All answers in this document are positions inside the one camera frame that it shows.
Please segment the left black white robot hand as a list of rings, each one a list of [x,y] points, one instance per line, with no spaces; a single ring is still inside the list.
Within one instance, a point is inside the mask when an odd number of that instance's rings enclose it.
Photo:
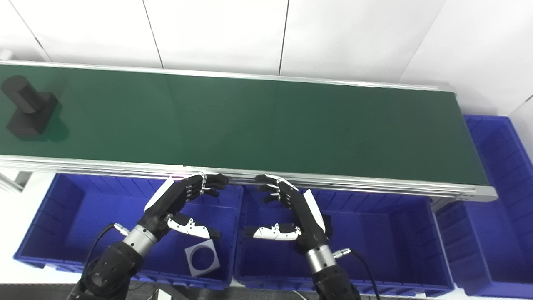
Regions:
[[[203,195],[219,196],[229,183],[221,173],[197,172],[180,180],[169,177],[145,205],[137,224],[160,241],[170,230],[204,239],[219,239],[219,230],[209,228],[194,218],[181,213],[189,201]]]

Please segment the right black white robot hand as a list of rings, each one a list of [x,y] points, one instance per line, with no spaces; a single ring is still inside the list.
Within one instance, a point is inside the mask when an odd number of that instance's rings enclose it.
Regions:
[[[244,235],[256,239],[293,241],[299,244],[303,254],[319,251],[328,244],[325,220],[311,191],[300,192],[285,178],[266,173],[256,175],[258,190],[269,192],[263,197],[265,203],[280,202],[294,217],[292,223],[276,223],[271,226],[251,226],[245,228]]]

